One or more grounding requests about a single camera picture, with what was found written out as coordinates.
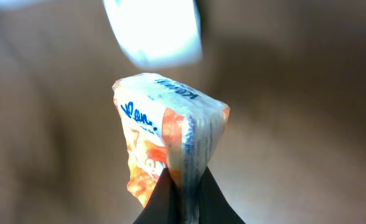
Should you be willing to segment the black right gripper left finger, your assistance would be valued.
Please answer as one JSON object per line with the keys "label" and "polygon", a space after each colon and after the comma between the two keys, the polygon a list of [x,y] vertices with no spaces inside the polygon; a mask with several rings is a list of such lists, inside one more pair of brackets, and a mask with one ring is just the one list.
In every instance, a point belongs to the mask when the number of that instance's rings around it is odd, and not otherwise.
{"label": "black right gripper left finger", "polygon": [[152,192],[148,204],[133,224],[179,224],[181,215],[177,207],[176,186],[165,168]]}

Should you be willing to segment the orange tissue pack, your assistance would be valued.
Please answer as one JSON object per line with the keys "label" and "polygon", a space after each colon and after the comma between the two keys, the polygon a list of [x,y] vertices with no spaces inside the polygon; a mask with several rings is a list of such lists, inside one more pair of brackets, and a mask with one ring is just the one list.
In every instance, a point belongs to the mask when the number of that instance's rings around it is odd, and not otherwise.
{"label": "orange tissue pack", "polygon": [[146,206],[164,169],[183,223],[198,223],[195,189],[227,125],[227,104],[157,73],[115,81],[113,102],[128,148],[128,191]]}

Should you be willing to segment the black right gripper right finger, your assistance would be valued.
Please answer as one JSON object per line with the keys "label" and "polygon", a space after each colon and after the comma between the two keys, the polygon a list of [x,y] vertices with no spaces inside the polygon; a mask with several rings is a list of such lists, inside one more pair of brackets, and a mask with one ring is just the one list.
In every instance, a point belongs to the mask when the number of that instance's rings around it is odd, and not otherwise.
{"label": "black right gripper right finger", "polygon": [[210,169],[207,167],[198,188],[199,224],[244,224],[227,202]]}

